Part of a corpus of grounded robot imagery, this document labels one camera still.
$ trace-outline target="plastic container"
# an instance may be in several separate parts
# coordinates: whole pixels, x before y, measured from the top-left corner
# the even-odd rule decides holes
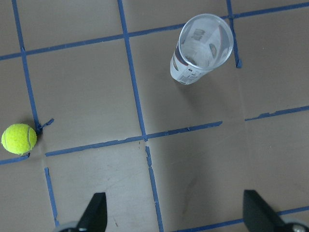
[[[222,65],[233,50],[229,25],[213,14],[200,14],[183,27],[170,61],[171,76],[189,85]]]

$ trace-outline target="yellow-green tennis ball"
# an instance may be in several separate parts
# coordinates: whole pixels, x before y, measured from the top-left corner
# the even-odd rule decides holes
[[[37,142],[34,129],[26,124],[13,124],[2,134],[3,147],[14,154],[23,155],[33,149]]]

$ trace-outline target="floor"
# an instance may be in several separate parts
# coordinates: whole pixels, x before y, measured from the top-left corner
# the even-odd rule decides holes
[[[202,13],[234,53],[184,86],[169,62]],[[308,19],[304,0],[2,0],[0,131],[42,132],[0,148],[1,230],[78,221],[95,192],[107,232],[245,232],[244,189],[309,222]]]

